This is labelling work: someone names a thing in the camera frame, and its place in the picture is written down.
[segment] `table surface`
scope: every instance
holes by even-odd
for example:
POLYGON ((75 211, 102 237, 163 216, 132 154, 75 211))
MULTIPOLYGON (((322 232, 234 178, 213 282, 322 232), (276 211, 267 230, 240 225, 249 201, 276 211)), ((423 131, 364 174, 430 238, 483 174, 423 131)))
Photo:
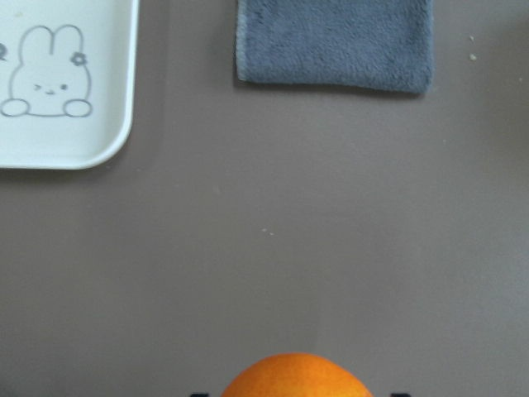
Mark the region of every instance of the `table surface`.
POLYGON ((526 395, 529 3, 436 2, 420 98, 239 83, 235 15, 144 1, 126 147, 0 173, 0 395, 218 397, 290 351, 526 395))

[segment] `plastic tray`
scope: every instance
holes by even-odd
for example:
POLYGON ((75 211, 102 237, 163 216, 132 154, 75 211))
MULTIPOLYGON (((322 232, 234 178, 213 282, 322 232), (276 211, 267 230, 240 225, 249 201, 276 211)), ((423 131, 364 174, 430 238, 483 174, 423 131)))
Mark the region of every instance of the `plastic tray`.
POLYGON ((82 169, 132 123, 140 0, 2 0, 0 167, 82 169))

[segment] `orange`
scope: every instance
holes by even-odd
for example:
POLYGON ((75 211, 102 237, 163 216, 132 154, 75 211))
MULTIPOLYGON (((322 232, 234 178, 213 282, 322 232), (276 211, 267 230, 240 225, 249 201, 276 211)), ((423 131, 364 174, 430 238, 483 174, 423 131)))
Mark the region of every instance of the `orange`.
POLYGON ((222 397, 373 397, 351 373, 326 358, 286 353, 241 372, 222 397))

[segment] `blue-gray microfiber cloth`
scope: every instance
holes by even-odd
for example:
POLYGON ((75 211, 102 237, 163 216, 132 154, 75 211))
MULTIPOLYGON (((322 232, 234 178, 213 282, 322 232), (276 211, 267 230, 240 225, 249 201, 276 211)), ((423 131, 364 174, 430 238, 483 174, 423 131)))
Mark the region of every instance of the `blue-gray microfiber cloth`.
POLYGON ((241 80, 424 93, 433 0, 239 0, 241 80))

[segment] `bunny drawing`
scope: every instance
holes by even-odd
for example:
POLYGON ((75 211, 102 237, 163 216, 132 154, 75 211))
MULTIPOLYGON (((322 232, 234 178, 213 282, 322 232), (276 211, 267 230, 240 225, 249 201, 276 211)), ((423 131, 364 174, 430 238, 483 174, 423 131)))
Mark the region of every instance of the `bunny drawing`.
POLYGON ((83 53, 83 33, 73 25, 55 31, 35 26, 21 38, 19 65, 9 81, 6 117, 87 117, 92 79, 83 53))

